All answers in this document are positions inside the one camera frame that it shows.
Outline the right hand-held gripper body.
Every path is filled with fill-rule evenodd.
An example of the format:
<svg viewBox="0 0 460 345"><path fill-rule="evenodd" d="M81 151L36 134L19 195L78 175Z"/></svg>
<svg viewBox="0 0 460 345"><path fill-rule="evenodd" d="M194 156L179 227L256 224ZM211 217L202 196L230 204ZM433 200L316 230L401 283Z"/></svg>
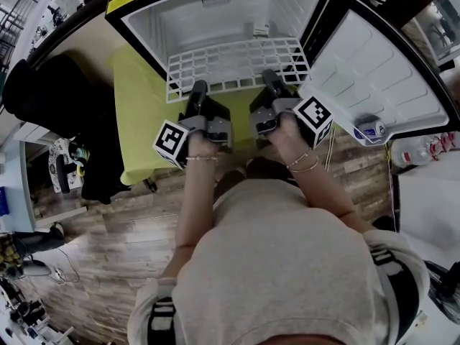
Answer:
<svg viewBox="0 0 460 345"><path fill-rule="evenodd" d="M259 149L269 145L267 135L278 128L282 114L295 116L301 136L313 149L328 136L334 122L332 113L315 96L277 98L261 93L249 105L249 112L249 124Z"/></svg>

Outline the white wire fridge shelf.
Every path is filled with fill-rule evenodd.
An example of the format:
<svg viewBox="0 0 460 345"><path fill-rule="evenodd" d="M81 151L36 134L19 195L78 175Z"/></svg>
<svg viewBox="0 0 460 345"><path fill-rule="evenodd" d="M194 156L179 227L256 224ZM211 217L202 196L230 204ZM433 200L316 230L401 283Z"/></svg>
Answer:
<svg viewBox="0 0 460 345"><path fill-rule="evenodd" d="M273 70L290 86L307 80L310 66L295 38L265 38L213 45L168 59L168 103L188 99L196 81L207 83L208 94L265 85L262 73Z"/></svg>

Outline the small black fridge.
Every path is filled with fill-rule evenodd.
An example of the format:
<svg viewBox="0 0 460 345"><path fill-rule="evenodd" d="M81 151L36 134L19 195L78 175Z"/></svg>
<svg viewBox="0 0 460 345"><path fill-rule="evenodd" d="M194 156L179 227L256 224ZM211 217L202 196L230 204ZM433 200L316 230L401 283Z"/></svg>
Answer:
<svg viewBox="0 0 460 345"><path fill-rule="evenodd" d="M267 38L305 44L328 0L109 0L106 20L166 82L168 59L190 50L245 40L255 22Z"/></svg>

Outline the person's left forearm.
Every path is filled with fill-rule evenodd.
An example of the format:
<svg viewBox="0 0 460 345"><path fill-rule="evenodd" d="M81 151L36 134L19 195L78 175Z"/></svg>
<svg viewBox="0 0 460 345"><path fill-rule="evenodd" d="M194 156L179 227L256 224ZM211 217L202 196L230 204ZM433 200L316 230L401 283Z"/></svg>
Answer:
<svg viewBox="0 0 460 345"><path fill-rule="evenodd" d="M183 202L175 231L175 249L191 249L213 228L216 160L193 158L185 169Z"/></svg>

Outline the white fridge door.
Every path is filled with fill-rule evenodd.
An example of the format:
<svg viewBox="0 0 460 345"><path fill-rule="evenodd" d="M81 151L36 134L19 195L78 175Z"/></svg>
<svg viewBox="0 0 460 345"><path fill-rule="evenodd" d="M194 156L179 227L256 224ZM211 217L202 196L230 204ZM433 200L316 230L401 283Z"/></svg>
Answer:
<svg viewBox="0 0 460 345"><path fill-rule="evenodd" d="M420 50L366 0L328 0L305 44L310 66L299 87L365 147L391 139L460 130L458 110ZM375 115L386 135L357 139L358 119Z"/></svg>

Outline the lime green tablecloth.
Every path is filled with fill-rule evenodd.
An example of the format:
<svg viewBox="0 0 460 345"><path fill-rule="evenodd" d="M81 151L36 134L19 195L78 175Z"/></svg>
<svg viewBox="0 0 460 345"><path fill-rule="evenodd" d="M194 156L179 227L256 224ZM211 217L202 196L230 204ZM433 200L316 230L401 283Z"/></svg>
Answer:
<svg viewBox="0 0 460 345"><path fill-rule="evenodd" d="M153 144L163 121L177 121L186 102L166 102L166 82L132 47L120 47L111 64L124 163L121 182L134 185L158 169L173 167L158 155Z"/></svg>

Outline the thin bangle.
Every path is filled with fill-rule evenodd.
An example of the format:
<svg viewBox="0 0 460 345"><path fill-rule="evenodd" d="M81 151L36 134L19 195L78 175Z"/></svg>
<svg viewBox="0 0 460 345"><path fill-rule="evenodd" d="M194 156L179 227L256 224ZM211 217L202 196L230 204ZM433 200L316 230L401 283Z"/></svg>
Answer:
<svg viewBox="0 0 460 345"><path fill-rule="evenodd" d="M314 160L313 164L310 165L310 166L307 166L307 167L300 167L300 168L294 167L294 166L290 166L290 167L288 167L288 170L289 170L292 174L306 173L306 172L308 172L308 171L313 170L313 169L318 165L318 163L319 163L319 159L316 158L316 159Z"/></svg>

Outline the blue white drink can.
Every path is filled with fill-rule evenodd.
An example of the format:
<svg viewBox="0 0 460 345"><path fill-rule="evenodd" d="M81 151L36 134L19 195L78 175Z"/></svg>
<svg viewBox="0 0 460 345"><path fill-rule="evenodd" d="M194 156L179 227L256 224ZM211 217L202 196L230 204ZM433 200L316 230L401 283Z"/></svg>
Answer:
<svg viewBox="0 0 460 345"><path fill-rule="evenodd" d="M386 124L375 115L364 116L356 121L354 135L357 139L374 141L387 133Z"/></svg>

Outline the person's right leg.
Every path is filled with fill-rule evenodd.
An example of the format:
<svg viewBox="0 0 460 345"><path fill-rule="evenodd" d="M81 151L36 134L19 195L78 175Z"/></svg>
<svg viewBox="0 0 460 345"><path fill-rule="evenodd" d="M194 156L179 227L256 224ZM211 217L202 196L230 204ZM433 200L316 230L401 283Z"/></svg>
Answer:
<svg viewBox="0 0 460 345"><path fill-rule="evenodd" d="M293 175L284 164L265 157L255 157L249 160L245 170L248 179L281 180L298 187Z"/></svg>

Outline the person's leg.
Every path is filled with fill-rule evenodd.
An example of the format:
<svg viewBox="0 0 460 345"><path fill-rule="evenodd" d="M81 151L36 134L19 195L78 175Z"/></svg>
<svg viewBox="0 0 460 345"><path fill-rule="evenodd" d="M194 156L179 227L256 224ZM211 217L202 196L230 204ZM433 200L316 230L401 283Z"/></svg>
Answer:
<svg viewBox="0 0 460 345"><path fill-rule="evenodd" d="M245 170L248 179L281 180L298 187L293 175L284 164L265 157L255 157L249 160Z"/></svg>
<svg viewBox="0 0 460 345"><path fill-rule="evenodd" d="M240 182L244 181L247 178L246 170L244 168L237 168L226 172L222 178L217 182L213 197L213 202L215 203L223 194L231 190L234 186L238 185Z"/></svg>

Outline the pack of water bottles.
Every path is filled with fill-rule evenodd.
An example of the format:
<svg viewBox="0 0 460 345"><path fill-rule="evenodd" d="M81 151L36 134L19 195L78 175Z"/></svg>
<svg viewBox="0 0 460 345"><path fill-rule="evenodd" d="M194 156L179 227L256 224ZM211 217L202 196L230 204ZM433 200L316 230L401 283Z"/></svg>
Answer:
<svg viewBox="0 0 460 345"><path fill-rule="evenodd" d="M393 165L406 168L439 161L451 150L460 150L460 132L396 139L390 147L390 156Z"/></svg>

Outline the patterned white stool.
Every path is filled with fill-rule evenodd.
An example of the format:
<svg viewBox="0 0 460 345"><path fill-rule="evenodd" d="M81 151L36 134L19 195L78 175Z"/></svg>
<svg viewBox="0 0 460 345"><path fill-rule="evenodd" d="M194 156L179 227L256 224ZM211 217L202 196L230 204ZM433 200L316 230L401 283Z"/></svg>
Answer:
<svg viewBox="0 0 460 345"><path fill-rule="evenodd" d="M67 164L72 164L75 166L73 163L72 159L70 158L70 155L68 153L68 146L70 144L69 139L65 138L59 138L57 139L51 146L50 146L50 153L49 153L49 158L48 158L48 169L50 173L50 178L53 184L54 191L56 193L61 192L59 180L58 180L58 169L57 169L57 162L56 159L59 155L64 156L64 163ZM69 189L76 189L76 188L81 188L83 185L83 179L82 177L78 176L76 171L73 171L72 173L67 175L68 178L68 183L69 183Z"/></svg>

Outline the white cabinet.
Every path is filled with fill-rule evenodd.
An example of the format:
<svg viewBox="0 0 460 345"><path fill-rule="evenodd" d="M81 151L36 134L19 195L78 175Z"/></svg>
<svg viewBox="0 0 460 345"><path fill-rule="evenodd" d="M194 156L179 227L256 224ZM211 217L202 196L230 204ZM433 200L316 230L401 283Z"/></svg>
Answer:
<svg viewBox="0 0 460 345"><path fill-rule="evenodd" d="M13 133L12 138L22 142L42 145L50 145L55 141L54 136L51 135L48 129L30 122L24 122Z"/></svg>

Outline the person's beige shirt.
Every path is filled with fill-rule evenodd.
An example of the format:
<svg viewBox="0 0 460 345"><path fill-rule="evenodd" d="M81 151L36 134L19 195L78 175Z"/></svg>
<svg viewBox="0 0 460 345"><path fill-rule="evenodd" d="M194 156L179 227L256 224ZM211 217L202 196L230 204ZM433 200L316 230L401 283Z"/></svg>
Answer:
<svg viewBox="0 0 460 345"><path fill-rule="evenodd" d="M176 278L146 284L128 323L147 345L154 303L172 298L177 345L258 345L274 336L323 335L344 345L391 345L392 320L372 254L389 251L428 293L423 260L391 231L360 234L305 204L281 180L245 180L214 206L216 225Z"/></svg>

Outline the black standing fan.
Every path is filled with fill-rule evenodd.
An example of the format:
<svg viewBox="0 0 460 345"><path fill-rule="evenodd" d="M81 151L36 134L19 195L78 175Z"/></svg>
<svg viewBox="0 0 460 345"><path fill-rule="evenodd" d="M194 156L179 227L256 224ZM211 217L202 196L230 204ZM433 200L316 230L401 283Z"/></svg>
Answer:
<svg viewBox="0 0 460 345"><path fill-rule="evenodd" d="M389 216L377 218L372 225L379 230L399 232L395 221ZM460 325L460 262L455 262L449 270L429 260L424 263L430 277L428 297L447 319ZM408 290L411 291L412 284L404 282L403 277L389 278L398 305L407 299L405 296Z"/></svg>

